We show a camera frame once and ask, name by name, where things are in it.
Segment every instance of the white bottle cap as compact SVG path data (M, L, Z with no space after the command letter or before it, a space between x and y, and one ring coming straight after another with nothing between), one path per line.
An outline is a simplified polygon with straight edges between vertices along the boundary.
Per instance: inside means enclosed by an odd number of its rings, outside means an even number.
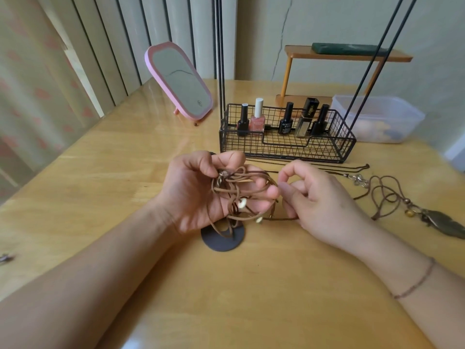
M263 112L263 98L257 98L255 99L255 113L254 116L256 118L259 118L262 116Z

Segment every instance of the makeup mirror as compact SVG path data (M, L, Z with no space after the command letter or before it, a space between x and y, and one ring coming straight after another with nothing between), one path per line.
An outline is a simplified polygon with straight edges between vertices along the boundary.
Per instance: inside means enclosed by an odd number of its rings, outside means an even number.
M152 76L185 117L197 121L212 108L212 94L186 53L170 41L151 46L145 61Z

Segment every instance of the white bead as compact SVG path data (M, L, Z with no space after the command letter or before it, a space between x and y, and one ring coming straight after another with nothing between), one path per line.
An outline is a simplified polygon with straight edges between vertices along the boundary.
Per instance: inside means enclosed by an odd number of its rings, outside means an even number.
M237 206L239 207L239 209L242 209L244 208L245 206L247 205L247 198L241 198L241 200L239 201L239 203L237 204Z

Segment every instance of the plastic container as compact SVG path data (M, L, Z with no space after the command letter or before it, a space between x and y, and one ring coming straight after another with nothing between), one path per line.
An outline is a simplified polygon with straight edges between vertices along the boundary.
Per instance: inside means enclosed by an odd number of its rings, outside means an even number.
M331 109L344 117L353 96L335 95ZM357 97L347 116L350 127L362 103L363 96ZM368 97L352 133L358 141L378 143L400 143L425 118L425 114L398 97Z

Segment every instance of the small wooden stand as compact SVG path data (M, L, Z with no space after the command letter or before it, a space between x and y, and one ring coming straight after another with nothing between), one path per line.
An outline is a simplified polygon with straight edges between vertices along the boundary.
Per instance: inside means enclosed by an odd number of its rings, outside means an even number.
M276 105L283 107L284 104L288 101L292 101L294 103L294 107L303 107L306 96L304 95L286 95L287 83L289 81L289 74L291 73L291 65L293 58L309 58L309 59L321 59L321 60L348 60L348 61L370 61L372 56L360 56L360 55L322 55L317 54L308 45L286 45L284 47L284 51L287 54L287 64L286 64L286 72L284 73L284 80L283 80L283 87L281 89L281 94L276 96ZM376 61L378 61L378 65L376 66L375 72L371 77L367 89L372 85L373 78L375 77L376 73L380 71L380 64L382 60L382 56L376 57ZM410 62L413 59L413 56L407 55L399 50L392 49L389 58L387 58L387 62ZM321 104L330 104L331 98L330 97L321 97L319 98Z

